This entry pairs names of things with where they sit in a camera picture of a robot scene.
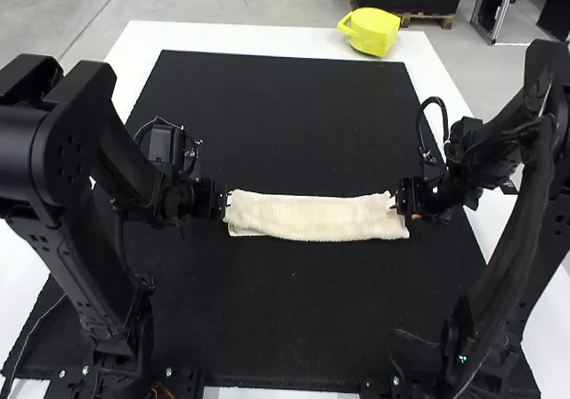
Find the folded towel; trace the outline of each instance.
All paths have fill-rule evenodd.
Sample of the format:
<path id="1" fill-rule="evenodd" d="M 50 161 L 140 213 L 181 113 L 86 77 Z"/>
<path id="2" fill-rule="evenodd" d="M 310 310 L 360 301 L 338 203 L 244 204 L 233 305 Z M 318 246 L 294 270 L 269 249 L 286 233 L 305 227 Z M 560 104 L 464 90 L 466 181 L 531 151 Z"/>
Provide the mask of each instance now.
<path id="1" fill-rule="evenodd" d="M 388 191 L 338 198 L 259 194 L 234 190 L 224 222 L 231 236 L 274 236 L 301 241 L 408 239 L 403 216 Z"/>

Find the white table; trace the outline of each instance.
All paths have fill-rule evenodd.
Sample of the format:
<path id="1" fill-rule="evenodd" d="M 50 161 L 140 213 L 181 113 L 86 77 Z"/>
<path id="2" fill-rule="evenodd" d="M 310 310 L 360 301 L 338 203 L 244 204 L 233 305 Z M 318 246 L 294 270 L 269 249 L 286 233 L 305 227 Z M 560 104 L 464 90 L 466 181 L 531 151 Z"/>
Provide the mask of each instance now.
<path id="1" fill-rule="evenodd" d="M 160 51 L 180 50 L 211 53 L 239 53 L 296 58 L 324 58 L 370 61 L 348 46 L 334 29 L 278 28 L 200 23 L 132 21 L 114 45 L 106 62 L 118 76 L 113 102 L 126 121 L 141 93 Z M 421 101 L 432 95 L 444 99 L 450 124 L 463 116 L 472 117 L 444 65 L 423 32 L 400 31 L 386 61 L 404 62 Z M 437 107 L 427 109 L 427 119 L 442 148 L 443 128 Z M 501 236 L 515 198 L 502 191 L 485 191 L 477 212 L 466 209 L 476 239 L 488 260 Z M 0 361 L 8 355 L 20 328 L 47 278 L 47 270 L 27 243 L 4 223 L 0 224 Z M 523 348 L 544 399 L 567 396 L 570 374 L 570 277 L 559 268 L 534 308 L 525 331 Z M 47 381 L 14 384 L 14 398 L 40 398 Z M 223 399 L 333 399 L 356 395 L 239 388 L 207 388 L 205 397 Z"/>

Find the wooden pallet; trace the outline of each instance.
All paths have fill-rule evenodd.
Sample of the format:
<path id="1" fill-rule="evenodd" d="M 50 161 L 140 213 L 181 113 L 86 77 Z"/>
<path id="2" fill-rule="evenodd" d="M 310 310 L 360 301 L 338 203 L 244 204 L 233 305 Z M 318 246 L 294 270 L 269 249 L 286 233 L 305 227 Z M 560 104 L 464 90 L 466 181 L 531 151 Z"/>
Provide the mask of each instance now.
<path id="1" fill-rule="evenodd" d="M 353 10 L 358 8 L 358 2 L 356 0 L 348 0 L 350 6 Z M 429 14 L 429 13 L 396 13 L 393 12 L 396 16 L 402 18 L 400 23 L 400 28 L 408 28 L 410 26 L 410 20 L 413 19 L 431 19 L 431 20 L 438 20 L 440 26 L 443 29 L 451 29 L 453 27 L 453 20 L 455 19 L 455 14 Z"/>

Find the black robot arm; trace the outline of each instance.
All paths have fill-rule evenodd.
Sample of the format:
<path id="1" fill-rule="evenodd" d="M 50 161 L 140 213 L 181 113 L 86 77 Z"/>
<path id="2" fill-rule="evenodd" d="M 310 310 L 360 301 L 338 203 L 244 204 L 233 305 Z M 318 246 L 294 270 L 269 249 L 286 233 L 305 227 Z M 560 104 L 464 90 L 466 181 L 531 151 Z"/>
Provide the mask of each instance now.
<path id="1" fill-rule="evenodd" d="M 145 157 L 113 107 L 115 82 L 107 64 L 82 61 L 64 77 L 53 58 L 34 55 L 0 71 L 0 216 L 75 306 L 94 351 L 87 361 L 105 385 L 119 397 L 145 397 L 153 282 L 121 263 L 90 176 L 121 219 L 155 228 L 221 217 L 225 191 L 191 175 L 199 143 L 180 126 L 156 119 L 143 127 L 141 140 L 151 136 Z"/>
<path id="2" fill-rule="evenodd" d="M 528 316 L 570 249 L 563 230 L 570 222 L 569 101 L 567 48 L 537 40 L 526 53 L 525 85 L 501 113 L 486 124 L 455 123 L 445 167 L 437 172 L 432 160 L 420 158 L 424 175 L 399 184 L 401 214 L 439 220 L 462 205 L 476 209 L 483 189 L 503 184 L 525 164 L 517 203 L 488 266 L 444 323 L 437 398 L 510 395 Z"/>

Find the yellow watering can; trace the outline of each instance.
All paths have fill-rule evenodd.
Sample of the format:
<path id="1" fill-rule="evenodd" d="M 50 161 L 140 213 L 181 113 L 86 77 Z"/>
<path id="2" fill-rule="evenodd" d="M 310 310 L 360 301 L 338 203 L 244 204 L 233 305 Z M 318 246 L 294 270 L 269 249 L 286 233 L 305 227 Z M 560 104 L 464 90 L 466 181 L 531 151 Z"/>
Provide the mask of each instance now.
<path id="1" fill-rule="evenodd" d="M 395 42 L 400 18 L 380 9 L 363 7 L 342 18 L 337 29 L 350 37 L 354 49 L 381 57 Z"/>

